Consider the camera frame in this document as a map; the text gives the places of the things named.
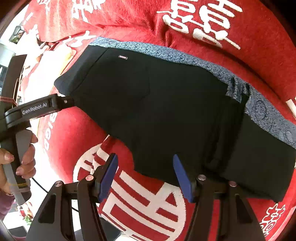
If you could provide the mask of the purple sleeve left forearm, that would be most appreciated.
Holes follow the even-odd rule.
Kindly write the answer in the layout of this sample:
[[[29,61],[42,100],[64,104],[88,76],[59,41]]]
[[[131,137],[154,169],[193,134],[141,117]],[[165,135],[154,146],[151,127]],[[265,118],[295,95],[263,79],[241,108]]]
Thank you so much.
[[[4,220],[5,216],[8,214],[11,206],[15,200],[12,194],[7,194],[3,190],[0,191],[0,219]]]

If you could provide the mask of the operator's left hand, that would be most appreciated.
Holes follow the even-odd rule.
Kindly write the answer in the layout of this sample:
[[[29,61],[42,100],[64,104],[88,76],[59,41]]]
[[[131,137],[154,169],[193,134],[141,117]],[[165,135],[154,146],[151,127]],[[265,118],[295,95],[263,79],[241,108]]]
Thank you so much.
[[[24,179],[32,178],[36,174],[35,147],[34,143],[38,142],[38,138],[32,134],[31,143],[23,155],[21,165],[16,170],[16,175]],[[6,175],[3,170],[3,165],[13,162],[15,157],[7,150],[1,148],[1,191],[8,196],[12,196]]]

